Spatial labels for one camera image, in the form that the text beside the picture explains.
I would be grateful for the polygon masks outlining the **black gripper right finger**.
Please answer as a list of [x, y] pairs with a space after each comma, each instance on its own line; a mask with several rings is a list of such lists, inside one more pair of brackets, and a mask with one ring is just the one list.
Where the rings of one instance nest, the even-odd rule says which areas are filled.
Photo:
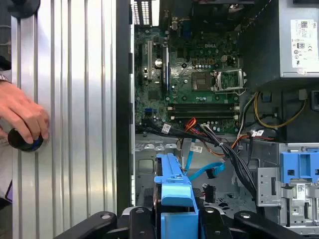
[[217, 208], [200, 210], [202, 239], [303, 239], [304, 236], [256, 213], [239, 211], [231, 219]]

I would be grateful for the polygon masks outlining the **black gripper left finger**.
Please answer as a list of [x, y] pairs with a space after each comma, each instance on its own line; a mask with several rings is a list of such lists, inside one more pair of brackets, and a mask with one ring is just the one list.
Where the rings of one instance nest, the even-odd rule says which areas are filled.
[[148, 208], [126, 208], [117, 217], [101, 211], [56, 236], [57, 239], [155, 239], [152, 213]]

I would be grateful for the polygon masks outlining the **person's bare hand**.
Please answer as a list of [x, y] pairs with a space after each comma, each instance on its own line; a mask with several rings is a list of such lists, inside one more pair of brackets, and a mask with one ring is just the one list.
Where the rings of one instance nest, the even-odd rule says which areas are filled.
[[13, 126], [27, 142], [48, 139], [49, 117], [45, 109], [30, 100], [17, 86], [1, 81], [0, 117]]

